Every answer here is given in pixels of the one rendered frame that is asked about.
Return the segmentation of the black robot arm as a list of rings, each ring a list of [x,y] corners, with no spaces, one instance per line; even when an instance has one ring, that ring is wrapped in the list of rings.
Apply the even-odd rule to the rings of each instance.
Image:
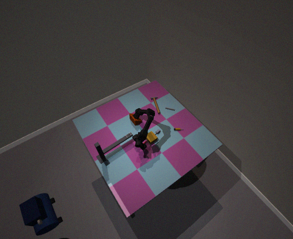
[[[135,119],[139,119],[139,117],[142,116],[143,114],[147,114],[148,119],[146,121],[146,124],[145,124],[144,128],[140,132],[138,132],[138,134],[137,134],[135,147],[141,147],[141,142],[146,140],[149,126],[150,126],[150,124],[151,124],[151,122],[152,122],[152,120],[154,119],[154,116],[155,116],[155,111],[153,111],[150,108],[147,109],[147,110],[142,110],[142,109],[138,108],[138,109],[135,110],[135,114],[133,115],[133,117]]]

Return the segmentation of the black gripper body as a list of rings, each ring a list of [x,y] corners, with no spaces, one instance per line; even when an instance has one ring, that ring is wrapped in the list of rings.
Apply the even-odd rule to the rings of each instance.
[[[136,140],[137,139],[137,134],[135,134],[132,138],[133,138],[133,140]],[[141,142],[141,149],[144,150],[146,147],[147,147],[146,144],[143,144]]]

